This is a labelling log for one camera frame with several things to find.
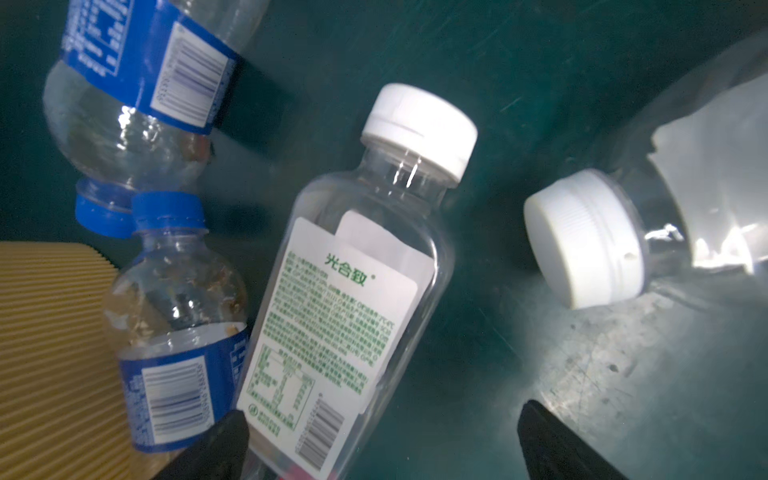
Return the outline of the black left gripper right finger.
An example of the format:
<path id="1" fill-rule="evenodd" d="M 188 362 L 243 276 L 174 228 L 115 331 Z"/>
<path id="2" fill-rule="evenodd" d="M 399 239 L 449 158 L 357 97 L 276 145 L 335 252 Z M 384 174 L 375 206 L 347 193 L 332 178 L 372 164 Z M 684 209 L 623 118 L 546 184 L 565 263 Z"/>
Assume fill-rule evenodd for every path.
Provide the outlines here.
<path id="1" fill-rule="evenodd" d="M 627 480 L 536 400 L 523 405 L 517 433 L 532 480 Z"/>

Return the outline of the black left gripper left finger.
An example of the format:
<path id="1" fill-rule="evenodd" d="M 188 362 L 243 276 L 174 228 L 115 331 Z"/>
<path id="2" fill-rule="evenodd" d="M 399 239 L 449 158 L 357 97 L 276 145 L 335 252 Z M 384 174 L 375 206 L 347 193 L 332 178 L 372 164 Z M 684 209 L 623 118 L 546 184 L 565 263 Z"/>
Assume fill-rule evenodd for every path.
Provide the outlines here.
<path id="1" fill-rule="evenodd" d="M 248 449 L 248 439 L 249 431 L 244 413 L 240 410 L 232 410 L 153 479 L 240 479 Z"/>

